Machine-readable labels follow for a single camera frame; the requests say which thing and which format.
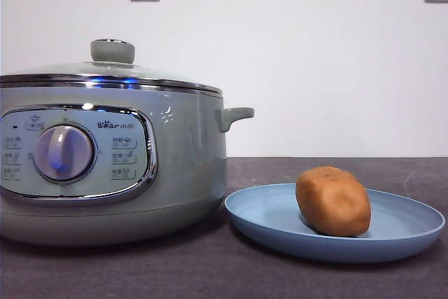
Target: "glass lid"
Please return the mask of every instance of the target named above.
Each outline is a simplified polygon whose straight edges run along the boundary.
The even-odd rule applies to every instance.
[[[6,83],[118,83],[128,85],[159,85],[179,87],[221,94],[209,85],[193,83],[187,78],[163,71],[142,68],[133,63],[135,47],[117,39],[99,39],[90,44],[93,62],[51,64],[15,71],[0,76]]]

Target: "dial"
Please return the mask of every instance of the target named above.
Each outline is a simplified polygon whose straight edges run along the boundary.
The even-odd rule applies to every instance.
[[[42,175],[56,181],[69,181],[90,167],[94,147],[83,130],[72,125],[58,125],[41,134],[33,154],[34,165]]]

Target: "brown potato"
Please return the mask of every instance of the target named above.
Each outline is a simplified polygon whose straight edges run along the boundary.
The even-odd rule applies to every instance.
[[[338,168],[310,169],[297,179],[295,196],[303,216],[332,236],[356,236],[370,225],[367,192],[356,177]]]

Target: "plate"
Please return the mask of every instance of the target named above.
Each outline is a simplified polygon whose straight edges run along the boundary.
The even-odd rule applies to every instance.
[[[378,263],[412,256],[439,237],[445,218],[407,197],[367,189],[372,217],[356,237],[326,236],[306,222],[295,200],[295,184],[238,190],[225,207],[233,225],[250,239],[294,256],[338,263]]]

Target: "dark gray countertop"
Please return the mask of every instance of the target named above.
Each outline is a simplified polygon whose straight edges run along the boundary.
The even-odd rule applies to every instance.
[[[448,217],[448,158],[232,158],[229,193],[294,182],[333,165],[366,188],[397,193]],[[223,205],[173,235],[89,249],[1,242],[1,295],[21,298],[448,298],[448,229],[422,253],[390,263],[346,265],[288,256],[230,225]]]

